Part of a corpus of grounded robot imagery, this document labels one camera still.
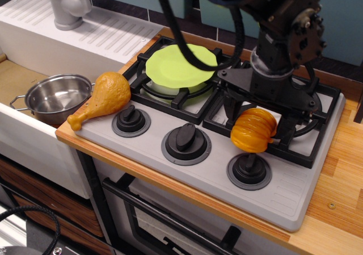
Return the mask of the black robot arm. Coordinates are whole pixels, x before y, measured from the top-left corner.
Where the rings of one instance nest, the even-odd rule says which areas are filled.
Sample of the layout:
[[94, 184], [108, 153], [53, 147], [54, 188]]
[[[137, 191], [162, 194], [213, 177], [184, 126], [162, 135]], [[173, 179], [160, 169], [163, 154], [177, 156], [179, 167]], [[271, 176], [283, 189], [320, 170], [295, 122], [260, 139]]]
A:
[[[299, 122], [319, 107], [313, 98], [318, 79], [310, 64], [320, 56], [326, 44], [319, 16], [319, 0], [209, 0], [230, 10], [235, 26], [235, 50], [231, 59], [213, 66], [199, 60], [187, 46], [169, 0], [159, 0], [176, 43], [193, 66], [216, 71], [226, 85], [224, 107], [228, 118], [237, 121], [243, 100], [261, 104], [282, 118], [276, 138], [290, 140], [300, 136]], [[242, 12], [259, 24], [258, 44], [247, 69], [233, 69], [245, 41]]]

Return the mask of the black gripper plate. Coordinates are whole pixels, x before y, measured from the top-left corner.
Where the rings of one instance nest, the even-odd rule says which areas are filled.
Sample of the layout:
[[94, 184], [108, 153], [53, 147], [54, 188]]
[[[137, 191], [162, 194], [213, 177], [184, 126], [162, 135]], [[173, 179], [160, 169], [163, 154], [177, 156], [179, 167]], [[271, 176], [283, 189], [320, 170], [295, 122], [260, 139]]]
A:
[[225, 89], [223, 106], [227, 126], [234, 125], [242, 103], [249, 102], [281, 114], [274, 138], [290, 141], [296, 131], [296, 116], [304, 117], [318, 109], [318, 101], [313, 98], [314, 89], [294, 83], [290, 73], [269, 78], [247, 68], [220, 70], [217, 75]]

